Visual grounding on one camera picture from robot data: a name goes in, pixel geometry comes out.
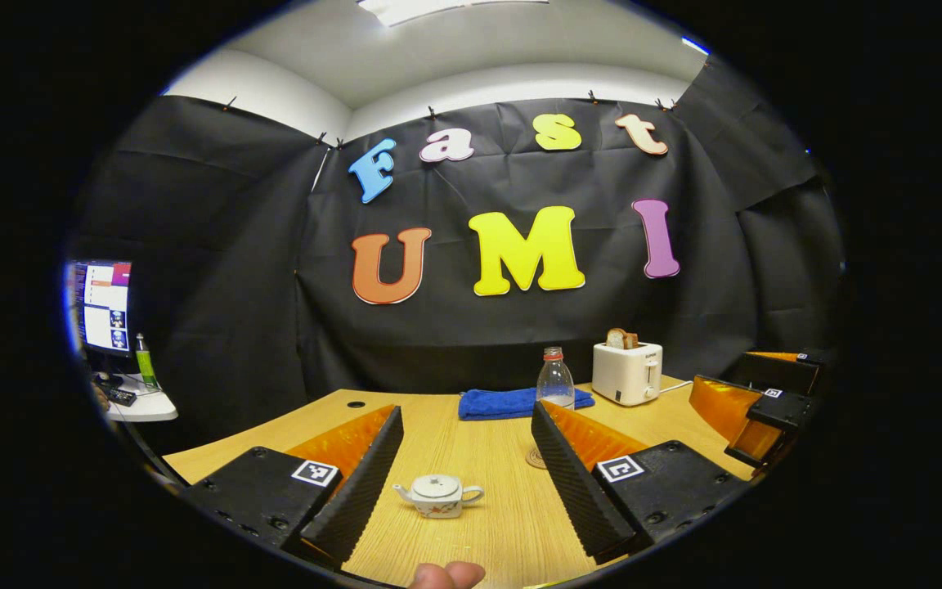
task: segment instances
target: computer monitor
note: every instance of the computer monitor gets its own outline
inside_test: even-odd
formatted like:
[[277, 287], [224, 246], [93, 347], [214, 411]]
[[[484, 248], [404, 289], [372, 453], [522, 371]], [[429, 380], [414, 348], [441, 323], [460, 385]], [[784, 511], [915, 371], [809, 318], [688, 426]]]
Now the computer monitor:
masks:
[[107, 370], [109, 362], [96, 356], [133, 357], [135, 332], [130, 313], [132, 262], [121, 260], [71, 260], [67, 290], [75, 346], [87, 352], [94, 370]]

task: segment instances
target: finger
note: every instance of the finger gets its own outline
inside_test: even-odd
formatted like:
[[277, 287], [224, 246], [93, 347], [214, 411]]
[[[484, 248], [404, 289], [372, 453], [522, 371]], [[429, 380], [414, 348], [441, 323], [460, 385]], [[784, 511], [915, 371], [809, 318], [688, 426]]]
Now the finger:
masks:
[[446, 565], [446, 573], [453, 578], [455, 589], [471, 589], [486, 577], [486, 570], [481, 565], [461, 560]]
[[456, 589], [449, 573], [438, 565], [423, 563], [416, 566], [416, 573], [409, 589]]

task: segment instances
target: green bottle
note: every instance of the green bottle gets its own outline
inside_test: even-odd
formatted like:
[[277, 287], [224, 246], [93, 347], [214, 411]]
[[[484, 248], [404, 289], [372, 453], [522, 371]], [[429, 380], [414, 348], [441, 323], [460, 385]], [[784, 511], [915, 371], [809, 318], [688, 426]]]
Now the green bottle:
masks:
[[141, 376], [145, 380], [145, 386], [149, 389], [157, 389], [158, 381], [155, 378], [155, 369], [150, 366], [150, 350], [143, 340], [143, 333], [137, 333], [137, 365], [141, 366]]

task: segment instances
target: blue towel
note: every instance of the blue towel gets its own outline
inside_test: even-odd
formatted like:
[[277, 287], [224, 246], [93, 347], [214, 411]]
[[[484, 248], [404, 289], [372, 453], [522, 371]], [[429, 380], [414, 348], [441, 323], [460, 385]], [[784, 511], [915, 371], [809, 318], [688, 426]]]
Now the blue towel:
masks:
[[[460, 398], [457, 414], [464, 421], [482, 421], [485, 419], [509, 419], [533, 415], [536, 403], [536, 389], [518, 389], [517, 391], [482, 391], [471, 389]], [[576, 389], [576, 409], [594, 405], [590, 393]]]

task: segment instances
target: white teapot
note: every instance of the white teapot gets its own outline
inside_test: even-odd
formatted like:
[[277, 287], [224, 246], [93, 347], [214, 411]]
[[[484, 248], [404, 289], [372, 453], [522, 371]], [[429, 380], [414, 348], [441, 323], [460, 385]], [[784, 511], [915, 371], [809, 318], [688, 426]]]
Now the white teapot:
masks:
[[[445, 474], [427, 474], [412, 481], [412, 491], [400, 484], [392, 485], [402, 499], [416, 506], [416, 510], [427, 518], [456, 518], [467, 504], [482, 499], [486, 492], [481, 486], [460, 486], [460, 479]], [[471, 499], [464, 499], [467, 492], [478, 492]]]

